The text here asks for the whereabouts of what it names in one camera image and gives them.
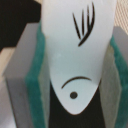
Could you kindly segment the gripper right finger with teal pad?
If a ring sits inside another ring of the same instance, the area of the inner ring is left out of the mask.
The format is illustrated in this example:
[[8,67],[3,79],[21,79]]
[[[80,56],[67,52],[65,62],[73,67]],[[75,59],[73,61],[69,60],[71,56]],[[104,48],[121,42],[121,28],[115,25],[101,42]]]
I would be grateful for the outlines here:
[[128,34],[121,27],[105,55],[100,99],[106,128],[128,128]]

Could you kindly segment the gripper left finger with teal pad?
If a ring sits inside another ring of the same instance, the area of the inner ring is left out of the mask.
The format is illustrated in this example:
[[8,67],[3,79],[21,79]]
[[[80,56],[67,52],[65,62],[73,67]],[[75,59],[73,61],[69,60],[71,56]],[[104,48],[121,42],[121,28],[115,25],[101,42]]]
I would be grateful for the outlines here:
[[40,23],[26,25],[4,76],[17,128],[48,128],[50,78]]

